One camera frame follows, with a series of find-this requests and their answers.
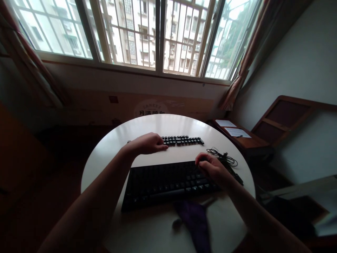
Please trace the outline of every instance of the white wall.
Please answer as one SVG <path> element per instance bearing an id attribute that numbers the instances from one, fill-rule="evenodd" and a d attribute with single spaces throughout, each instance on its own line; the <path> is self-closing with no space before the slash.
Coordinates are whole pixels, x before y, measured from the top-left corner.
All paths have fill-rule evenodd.
<path id="1" fill-rule="evenodd" d="M 0 58 L 0 102 L 33 134 L 57 124 L 51 109 L 39 106 L 9 58 Z"/>
<path id="2" fill-rule="evenodd" d="M 316 0 L 308 7 L 239 95 L 233 119 L 251 130 L 279 95 L 337 105 L 336 10 L 333 0 Z M 337 174 L 336 129 L 337 113 L 314 115 L 279 145 L 272 165 L 293 183 Z M 314 197 L 337 213 L 336 204 L 331 205 L 336 194 Z"/>
<path id="3" fill-rule="evenodd" d="M 49 71 L 66 88 L 127 92 L 214 100 L 208 118 L 223 117 L 217 108 L 227 86 L 212 85 L 159 77 L 141 76 L 77 66 L 46 64 Z"/>

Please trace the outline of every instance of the forearm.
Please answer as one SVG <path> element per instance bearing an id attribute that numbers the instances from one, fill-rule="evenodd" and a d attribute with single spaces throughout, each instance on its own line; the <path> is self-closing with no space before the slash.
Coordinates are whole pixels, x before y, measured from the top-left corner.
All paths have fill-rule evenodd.
<path id="1" fill-rule="evenodd" d="M 137 154 L 124 146 L 72 204 L 39 252 L 66 252 L 95 247 L 104 236 Z"/>
<path id="2" fill-rule="evenodd" d="M 279 221 L 269 214 L 233 177 L 226 178 L 223 188 L 238 210 L 251 234 L 268 251 L 310 252 Z"/>

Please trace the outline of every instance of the window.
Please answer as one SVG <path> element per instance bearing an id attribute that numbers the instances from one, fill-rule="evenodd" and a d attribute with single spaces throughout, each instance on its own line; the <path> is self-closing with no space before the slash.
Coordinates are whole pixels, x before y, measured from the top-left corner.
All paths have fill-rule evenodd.
<path id="1" fill-rule="evenodd" d="M 197 24 L 198 24 L 198 18 L 197 17 L 193 17 L 192 32 L 196 32 L 196 30 L 197 30 Z"/>
<path id="2" fill-rule="evenodd" d="M 147 14 L 147 2 L 143 1 L 143 9 L 142 9 L 143 14 Z"/>
<path id="3" fill-rule="evenodd" d="M 99 42 L 99 40 L 97 40 L 97 45 L 98 45 L 98 50 L 100 52 L 102 52 L 102 46 L 101 46 L 101 43 Z"/>
<path id="4" fill-rule="evenodd" d="M 159 67 L 153 75 L 177 74 L 203 81 L 209 78 L 232 80 L 262 0 L 162 1 L 166 4 L 160 26 L 165 29 L 161 31 L 164 43 L 159 47 L 156 1 L 118 0 L 119 4 L 116 0 L 9 2 L 37 51 L 93 59 L 93 64 L 111 69 L 115 69 L 115 65 L 125 71 L 137 67 L 142 69 L 137 72 L 150 74 L 149 71 Z M 221 15 L 214 15 L 219 8 Z M 89 24 L 82 25 L 81 18 L 88 18 Z M 163 58 L 154 64 L 157 54 Z M 53 54 L 47 53 L 41 57 L 55 59 Z M 57 57 L 58 61 L 68 59 Z"/>
<path id="5" fill-rule="evenodd" d="M 188 31 L 190 29 L 191 24 L 191 16 L 187 16 L 186 23 L 185 23 L 185 30 Z"/>
<path id="6" fill-rule="evenodd" d="M 131 12 L 131 8 L 132 8 L 131 1 L 132 0 L 125 0 L 125 12 L 126 12 L 126 14 L 132 14 L 132 12 Z"/>
<path id="7" fill-rule="evenodd" d="M 33 32 L 34 32 L 36 38 L 37 38 L 38 40 L 40 40 L 40 41 L 43 41 L 43 39 L 42 39 L 42 37 L 41 37 L 41 34 L 40 34 L 39 30 L 37 29 L 37 27 L 36 27 L 36 26 L 32 26 L 32 30 L 33 30 Z"/>
<path id="8" fill-rule="evenodd" d="M 187 38 L 184 38 L 183 43 L 186 43 L 186 44 L 187 44 L 187 42 L 188 42 L 188 39 L 187 39 Z"/>
<path id="9" fill-rule="evenodd" d="M 190 59 L 186 59 L 185 68 L 188 69 L 190 67 Z"/>
<path id="10" fill-rule="evenodd" d="M 172 24 L 172 32 L 176 33 L 176 29 L 177 29 L 177 24 L 173 23 Z"/>
<path id="11" fill-rule="evenodd" d="M 138 26 L 139 27 L 139 31 L 142 33 L 142 38 L 143 40 L 148 40 L 148 31 L 147 31 L 147 27 L 143 26 L 141 27 L 140 25 Z"/>
<path id="12" fill-rule="evenodd" d="M 135 55 L 136 50 L 135 50 L 135 44 L 133 41 L 129 41 L 129 46 L 130 46 L 130 54 Z"/>
<path id="13" fill-rule="evenodd" d="M 140 55 L 141 55 L 141 59 L 142 59 L 142 60 L 148 61 L 148 53 L 142 52 Z"/>

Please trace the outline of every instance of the round white table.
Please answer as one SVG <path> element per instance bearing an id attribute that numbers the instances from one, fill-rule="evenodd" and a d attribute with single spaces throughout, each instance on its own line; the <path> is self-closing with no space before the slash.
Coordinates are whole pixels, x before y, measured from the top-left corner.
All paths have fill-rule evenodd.
<path id="1" fill-rule="evenodd" d="M 94 148 L 84 168 L 81 193 L 102 172 L 127 141 L 155 132 L 160 136 L 188 135 L 201 137 L 205 142 L 188 146 L 169 147 L 166 151 L 140 155 L 132 167 L 193 161 L 200 152 L 215 147 L 228 152 L 238 162 L 235 172 L 242 178 L 245 189 L 255 197 L 253 178 L 239 150 L 211 126 L 185 116 L 157 114 L 132 119 L 109 132 Z M 121 213 L 127 179 L 114 212 L 110 232 L 104 245 L 110 252 L 195 252 L 190 234 L 185 226 L 179 232 L 172 229 L 178 218 L 172 204 L 149 207 Z M 213 194 L 218 199 L 207 209 L 212 252 L 232 252 L 246 235 L 247 228 L 225 192 Z M 209 199 L 203 196 L 194 199 Z"/>

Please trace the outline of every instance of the glass pane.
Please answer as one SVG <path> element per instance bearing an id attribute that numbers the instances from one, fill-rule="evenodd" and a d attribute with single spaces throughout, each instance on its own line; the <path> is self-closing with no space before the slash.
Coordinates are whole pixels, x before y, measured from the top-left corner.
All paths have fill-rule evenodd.
<path id="1" fill-rule="evenodd" d="M 249 20 L 257 0 L 232 0 L 225 2 L 211 57 L 206 70 L 206 77 L 230 80 L 231 69 L 238 63 L 239 50 Z"/>
<path id="2" fill-rule="evenodd" d="M 185 4 L 166 0 L 163 71 L 200 76 L 196 69 L 210 1 Z"/>
<path id="3" fill-rule="evenodd" d="M 92 13 L 89 0 L 88 11 Z M 101 16 L 107 34 L 108 48 L 114 64 L 155 70 L 153 51 L 156 50 L 156 4 L 146 0 L 101 0 Z M 99 40 L 97 28 L 92 16 L 91 26 L 95 33 L 97 46 L 104 43 Z"/>
<path id="4" fill-rule="evenodd" d="M 12 6 L 36 50 L 92 59 L 74 0 L 15 0 Z"/>

